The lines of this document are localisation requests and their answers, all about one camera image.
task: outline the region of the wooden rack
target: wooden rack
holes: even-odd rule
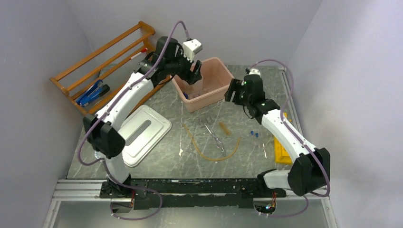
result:
[[[110,59],[108,59],[107,61],[105,61],[104,63],[98,65],[96,68],[94,68],[93,70],[91,70],[89,73],[87,73],[86,75],[84,75],[82,78],[78,79],[77,81],[73,82],[71,85],[67,86],[67,88],[63,87],[60,84],[60,80],[63,79],[64,77],[68,76],[69,74],[71,74],[73,71],[77,70],[80,66],[84,65],[85,63],[87,63],[88,61],[90,61],[91,59],[95,58],[96,56],[98,56],[99,54],[101,54],[102,52],[104,52],[105,50],[107,50],[108,48],[110,48],[112,45],[116,44],[117,42],[119,42],[120,40],[124,39],[125,37],[129,36],[130,34],[132,34],[133,32],[135,32],[136,30],[141,29],[142,31],[142,37],[140,37],[138,40],[136,40],[135,42],[131,43],[129,46],[127,46],[126,48],[124,48],[123,50],[119,51],[118,53],[116,53],[114,56],[112,56]],[[103,45],[101,48],[99,48],[98,50],[94,51],[93,53],[91,53],[90,55],[88,55],[87,57],[85,57],[84,59],[80,60],[79,62],[77,62],[76,64],[72,65],[71,67],[69,67],[68,69],[66,69],[65,71],[63,71],[62,73],[60,73],[59,75],[57,75],[56,77],[51,77],[50,80],[60,89],[60,91],[62,91],[62,93],[67,97],[67,99],[69,99],[69,101],[83,114],[86,115],[87,113],[90,114],[94,114],[96,111],[98,111],[99,109],[101,109],[104,105],[106,105],[118,92],[119,90],[123,87],[124,83],[119,86],[119,88],[117,88],[116,90],[110,92],[109,94],[105,95],[102,97],[102,100],[99,101],[97,104],[95,104],[93,107],[91,107],[88,111],[85,110],[83,107],[81,107],[80,105],[78,105],[76,103],[76,99],[79,98],[87,89],[89,89],[91,87],[91,85],[93,85],[97,80],[99,79],[104,79],[106,77],[108,77],[109,75],[111,75],[114,71],[116,71],[118,68],[120,68],[121,66],[123,66],[123,64],[127,63],[130,60],[130,57],[136,55],[137,53],[140,53],[141,50],[143,50],[144,48],[147,48],[147,53],[150,53],[152,51],[155,51],[155,47],[150,43],[150,41],[148,40],[148,38],[152,35],[155,34],[155,30],[153,27],[151,27],[150,25],[139,21],[139,23],[137,25],[135,25],[134,27],[132,27],[131,29],[129,29],[128,31],[122,33],[121,35],[119,35],[118,37],[116,37],[115,39],[111,40],[110,42],[108,42],[107,44]],[[132,54],[130,54],[128,57],[124,58],[122,61],[120,61],[119,63],[117,63],[116,65],[114,65],[111,69],[107,70],[105,73],[103,73],[102,75],[100,75],[97,79],[95,79],[94,81],[92,81],[91,83],[88,83],[85,87],[83,87],[81,90],[79,90],[78,92],[74,93],[74,94],[70,94],[70,92],[72,92],[75,88],[80,87],[80,85],[82,85],[83,83],[85,83],[87,80],[89,80],[90,78],[92,78],[95,74],[97,74],[98,72],[100,72],[103,68],[105,68],[106,66],[108,66],[109,64],[111,64],[113,61],[115,61],[116,59],[118,59],[120,56],[122,56],[124,53],[128,52],[129,50],[131,50],[132,48],[136,47],[137,45],[143,43],[143,45],[137,49],[135,52],[133,52]],[[158,91],[162,86],[157,86],[156,88],[154,88],[153,91],[151,91],[147,96],[145,96],[141,102],[133,109],[133,111],[140,105],[142,105],[146,100],[148,100],[156,91]]]

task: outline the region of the white tray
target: white tray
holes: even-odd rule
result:
[[[122,151],[125,164],[129,167],[137,166],[171,127],[171,122],[154,109],[140,106],[119,130],[119,134],[126,140]]]

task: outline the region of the red object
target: red object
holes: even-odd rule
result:
[[[132,206],[134,205],[134,190],[132,191],[133,195],[132,195],[132,200],[130,201],[132,203]]]
[[[136,58],[136,57],[139,56],[141,53],[144,53],[144,52],[146,52],[147,50],[148,50],[147,48],[144,48],[144,49],[141,50],[139,53],[137,53],[137,54],[135,54],[134,56],[130,57],[130,59]]]

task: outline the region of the yellow block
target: yellow block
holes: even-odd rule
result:
[[[279,164],[292,165],[289,154],[281,145],[281,143],[276,139],[276,137],[274,137],[274,162]]]

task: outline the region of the yellow object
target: yellow object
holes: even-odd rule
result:
[[[224,122],[220,121],[219,125],[226,135],[231,135],[231,132],[228,130],[228,127],[224,124]]]
[[[213,161],[213,162],[215,162],[215,161],[219,162],[219,161],[225,160],[225,159],[233,156],[238,149],[240,137],[238,138],[237,145],[235,146],[234,151],[230,155],[223,157],[223,158],[209,158],[209,157],[205,156],[204,154],[202,154],[202,152],[200,152],[200,149],[197,147],[196,142],[193,139],[193,135],[192,135],[192,133],[190,133],[189,128],[186,126],[186,124],[183,124],[183,126],[185,127],[186,131],[188,132],[188,135],[190,136],[190,138],[192,139],[192,143],[193,143],[194,147],[196,148],[197,153],[199,153],[200,156],[206,160]]]
[[[281,143],[274,138],[274,162],[279,163],[279,164],[286,164],[286,165],[292,165],[291,158],[289,154],[287,153],[286,149],[281,145]]]

